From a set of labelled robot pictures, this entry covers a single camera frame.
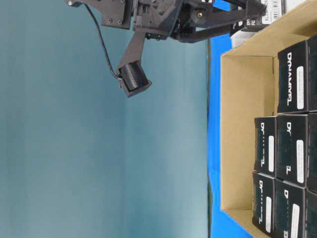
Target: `white label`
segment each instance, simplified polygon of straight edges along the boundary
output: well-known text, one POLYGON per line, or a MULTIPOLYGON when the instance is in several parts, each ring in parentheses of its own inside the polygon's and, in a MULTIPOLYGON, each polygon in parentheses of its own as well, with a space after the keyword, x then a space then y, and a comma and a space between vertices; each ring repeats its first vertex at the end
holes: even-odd
POLYGON ((267 5, 266 13, 262 17, 263 24, 271 24, 282 16, 281 0, 261 0, 261 3, 267 5))
POLYGON ((271 233, 271 214, 272 214, 272 199, 266 197, 266 225, 265 229, 268 233, 271 233))
POLYGON ((297 67, 297 109, 304 108, 304 67, 297 67))
POLYGON ((304 142, 296 141, 296 158, 297 158, 297 181, 304 182, 304 142))
POLYGON ((274 136, 268 137, 268 170, 274 172, 274 136))
POLYGON ((243 21, 239 21, 238 25, 239 25, 239 26, 242 26, 242 25, 243 25, 243 21))
POLYGON ((299 212, 299 206, 293 204, 291 238, 297 238, 298 236, 299 212))

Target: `metal bracket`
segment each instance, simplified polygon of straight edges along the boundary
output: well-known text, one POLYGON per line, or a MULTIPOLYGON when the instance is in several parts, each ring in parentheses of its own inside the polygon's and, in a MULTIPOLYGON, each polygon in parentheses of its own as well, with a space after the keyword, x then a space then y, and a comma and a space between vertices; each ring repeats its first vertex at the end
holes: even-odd
POLYGON ((145 33, 136 31, 117 68, 127 97, 141 93, 152 85, 141 67, 144 41, 145 33))
POLYGON ((212 29, 205 29, 201 31, 195 31, 193 33, 181 33, 176 35, 176 40, 182 43, 196 43, 199 41, 207 40, 211 37, 221 36, 230 32, 231 26, 220 26, 212 29))
POLYGON ((64 0, 69 6, 85 3, 102 14, 102 26, 130 29, 133 0, 64 0))

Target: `dynamixel logo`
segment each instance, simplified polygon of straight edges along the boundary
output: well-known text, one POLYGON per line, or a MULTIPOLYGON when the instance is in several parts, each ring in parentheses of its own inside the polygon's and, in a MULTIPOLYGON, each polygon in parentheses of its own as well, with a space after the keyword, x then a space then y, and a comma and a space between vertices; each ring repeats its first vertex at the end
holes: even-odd
POLYGON ((265 163, 265 139, 264 139, 264 122, 261 122, 261 131, 262 131, 262 148, 263 148, 263 152, 262 152, 262 159, 261 159, 261 167, 263 167, 264 163, 265 163))
MULTIPOLYGON (((287 132, 289 133, 289 136, 292 136, 292 123, 291 122, 287 122, 286 123, 287 126, 287 132)), ((291 166, 286 166, 286 174, 288 175, 289 172, 292 171, 292 167, 291 166)))
POLYGON ((289 136, 291 136, 292 135, 292 123, 287 122, 286 126, 287 126, 287 132, 289 133, 289 136))
POLYGON ((261 217, 259 217, 259 224, 263 221, 263 181, 260 180, 260 190, 261 190, 261 217))
POLYGON ((247 19, 247 26, 255 26, 256 25, 256 21, 254 19, 250 20, 247 19))
POLYGON ((288 64, 288 98, 287 106, 292 101, 292 52, 287 54, 287 64, 288 64))
MULTIPOLYGON (((287 212, 286 212, 286 216, 287 216, 287 220, 289 220, 289 206, 288 206, 288 190, 284 190, 284 196, 287 199, 287 212)), ((288 231, 284 231, 284 238, 288 238, 288 231)))

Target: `black cable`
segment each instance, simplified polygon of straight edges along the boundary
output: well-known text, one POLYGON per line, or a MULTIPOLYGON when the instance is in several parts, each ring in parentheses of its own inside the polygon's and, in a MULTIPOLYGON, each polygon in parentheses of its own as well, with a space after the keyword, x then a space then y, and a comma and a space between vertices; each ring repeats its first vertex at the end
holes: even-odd
POLYGON ((111 62, 110 62, 110 58, 109 58, 109 55, 108 55, 108 52, 107 52, 107 49, 106 49, 106 46, 105 46, 105 42, 104 42, 104 39, 103 39, 103 36, 101 34, 101 31, 100 31, 100 27, 99 27, 99 24, 96 20, 96 17, 95 15, 93 14, 93 12, 90 10, 90 8, 88 7, 87 4, 85 4, 85 7, 87 9, 87 11, 89 12, 89 14, 91 15, 92 19, 94 20, 95 22, 95 25, 96 25, 96 28, 97 28, 97 32, 98 32, 98 36, 99 36, 99 39, 100 39, 100 42, 101 42, 101 45, 103 47, 103 50, 104 50, 104 53, 105 53, 105 56, 106 56, 106 60, 107 60, 107 64, 108 64, 108 67, 109 67, 109 70, 111 72, 111 74, 118 80, 121 80, 122 78, 117 75, 113 69, 112 69, 112 66, 111 66, 111 62))

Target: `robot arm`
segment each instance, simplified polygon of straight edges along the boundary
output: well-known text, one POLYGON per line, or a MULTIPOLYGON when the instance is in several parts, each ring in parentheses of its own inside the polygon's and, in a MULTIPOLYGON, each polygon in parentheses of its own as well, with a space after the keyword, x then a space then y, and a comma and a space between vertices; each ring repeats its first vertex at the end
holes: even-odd
POLYGON ((182 43, 195 43, 229 33, 231 25, 238 21, 265 14, 266 6, 258 0, 225 1, 242 9, 225 11, 213 6, 214 0, 65 0, 73 7, 85 4, 98 30, 98 23, 88 5, 102 14, 102 26, 129 29, 133 16, 135 33, 117 67, 117 74, 112 70, 99 30, 109 68, 120 80, 128 97, 152 84, 141 67, 145 39, 166 40, 171 37, 182 43))

